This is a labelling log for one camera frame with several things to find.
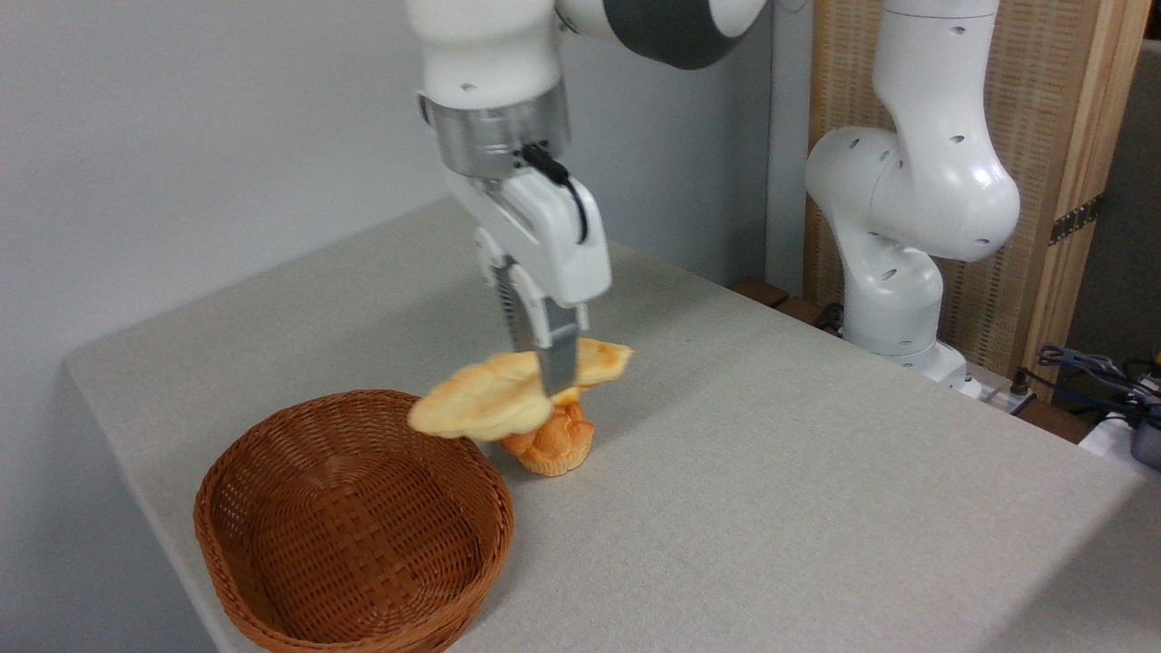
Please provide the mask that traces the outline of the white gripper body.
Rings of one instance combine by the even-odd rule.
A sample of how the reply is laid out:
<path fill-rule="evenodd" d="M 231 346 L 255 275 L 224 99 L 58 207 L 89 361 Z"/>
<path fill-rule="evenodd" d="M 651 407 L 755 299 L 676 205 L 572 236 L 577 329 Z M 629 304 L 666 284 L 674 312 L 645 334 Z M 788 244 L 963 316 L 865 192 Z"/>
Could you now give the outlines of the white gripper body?
<path fill-rule="evenodd" d="M 493 181 L 446 168 L 444 180 L 502 253 L 557 303 L 586 303 L 610 289 L 601 215 L 580 182 L 565 189 L 534 170 Z"/>

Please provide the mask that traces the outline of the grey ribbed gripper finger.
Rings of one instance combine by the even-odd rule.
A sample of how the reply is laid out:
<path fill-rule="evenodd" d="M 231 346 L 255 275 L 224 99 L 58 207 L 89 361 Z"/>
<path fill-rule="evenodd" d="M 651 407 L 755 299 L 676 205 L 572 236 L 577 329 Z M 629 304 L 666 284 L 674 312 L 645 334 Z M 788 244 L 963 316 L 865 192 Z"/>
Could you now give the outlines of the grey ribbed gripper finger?
<path fill-rule="evenodd" d="M 545 352 L 545 290 L 522 265 L 502 251 L 485 228 L 476 228 L 475 246 L 483 278 L 502 301 L 513 349 Z"/>
<path fill-rule="evenodd" d="M 533 347 L 547 396 L 555 396 L 575 385 L 578 366 L 578 339 L 590 329 L 585 303 L 563 308 L 551 297 L 531 302 Z"/>

